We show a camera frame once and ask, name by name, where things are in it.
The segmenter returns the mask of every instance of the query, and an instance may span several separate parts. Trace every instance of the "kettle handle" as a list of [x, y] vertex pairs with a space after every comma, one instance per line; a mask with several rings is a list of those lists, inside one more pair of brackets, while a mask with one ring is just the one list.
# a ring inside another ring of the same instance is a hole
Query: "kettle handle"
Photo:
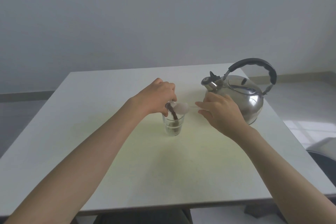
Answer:
[[228, 72], [233, 72], [236, 69], [243, 67], [245, 65], [258, 65], [258, 66], [262, 66], [264, 67], [266, 70], [268, 70], [268, 74], [270, 76], [270, 81], [271, 84], [275, 84], [277, 82], [277, 73], [275, 71], [275, 69], [271, 66], [271, 64], [269, 64], [266, 60], [263, 59], [258, 59], [258, 58], [249, 58], [249, 59], [243, 59], [240, 60], [236, 63], [234, 63], [233, 65], [231, 65], [229, 67]]

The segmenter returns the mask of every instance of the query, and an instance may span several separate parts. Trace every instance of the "kettle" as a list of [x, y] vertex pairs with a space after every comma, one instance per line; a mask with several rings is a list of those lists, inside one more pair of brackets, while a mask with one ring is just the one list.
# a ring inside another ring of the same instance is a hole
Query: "kettle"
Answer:
[[[258, 65], [269, 71], [268, 74], [271, 83], [264, 92], [248, 78], [238, 75], [229, 75], [229, 73], [245, 65]], [[228, 94], [238, 105], [246, 123], [250, 125], [257, 119], [258, 114], [261, 112], [264, 95], [271, 90], [276, 82], [277, 73], [267, 61], [249, 58], [240, 60], [231, 65], [223, 77], [216, 76], [210, 71], [210, 76], [205, 77], [201, 81], [201, 84], [206, 87], [207, 92], [213, 92], [221, 96]]]

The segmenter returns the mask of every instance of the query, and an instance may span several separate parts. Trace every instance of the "hand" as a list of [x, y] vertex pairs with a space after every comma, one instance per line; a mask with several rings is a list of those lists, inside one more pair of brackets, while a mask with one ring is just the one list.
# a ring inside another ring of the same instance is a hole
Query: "hand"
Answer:
[[177, 101], [175, 84], [164, 82], [162, 79], [157, 78], [154, 82], [135, 95], [134, 98], [139, 105], [144, 107], [145, 115], [161, 112], [167, 117], [168, 110], [166, 109], [165, 104], [171, 100]]
[[208, 120], [211, 126], [227, 137], [235, 140], [241, 135], [241, 132], [250, 128], [245, 122], [237, 104], [229, 95], [221, 95], [209, 92], [204, 102], [196, 102], [198, 113]]

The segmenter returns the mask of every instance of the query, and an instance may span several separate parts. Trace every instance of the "white table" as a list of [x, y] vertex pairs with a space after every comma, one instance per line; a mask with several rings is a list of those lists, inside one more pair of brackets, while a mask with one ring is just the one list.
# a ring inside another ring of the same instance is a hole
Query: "white table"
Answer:
[[[10, 215], [66, 155], [155, 78], [174, 82], [179, 101], [193, 104], [203, 100], [206, 89], [200, 82], [209, 71], [223, 75], [230, 65], [70, 73], [0, 159], [0, 216]], [[246, 76], [241, 69], [234, 74]], [[252, 126], [322, 193], [336, 193], [266, 101]], [[176, 137], [165, 135], [161, 114], [147, 116], [82, 211], [247, 204], [270, 198], [246, 154], [192, 111]]]

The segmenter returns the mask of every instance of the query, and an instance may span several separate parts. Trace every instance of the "clear glass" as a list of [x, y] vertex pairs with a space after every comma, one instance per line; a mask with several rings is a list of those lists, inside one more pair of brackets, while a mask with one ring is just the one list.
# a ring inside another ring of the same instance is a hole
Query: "clear glass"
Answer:
[[177, 136], [181, 132], [184, 115], [177, 114], [177, 117], [178, 120], [174, 120], [170, 112], [168, 114], [168, 117], [162, 115], [162, 120], [165, 124], [166, 133], [169, 136]]

